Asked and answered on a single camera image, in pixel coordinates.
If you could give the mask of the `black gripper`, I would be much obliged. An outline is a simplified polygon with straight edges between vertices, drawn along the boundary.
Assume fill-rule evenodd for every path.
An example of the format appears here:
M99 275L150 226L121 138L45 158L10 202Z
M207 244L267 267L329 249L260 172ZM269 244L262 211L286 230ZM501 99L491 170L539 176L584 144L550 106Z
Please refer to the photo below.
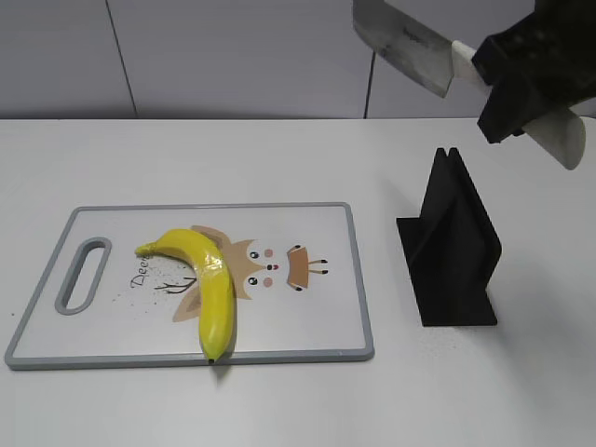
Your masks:
M595 3L536 1L528 18L487 36L472 63L491 88L478 120L484 137L519 135L559 105L595 97Z

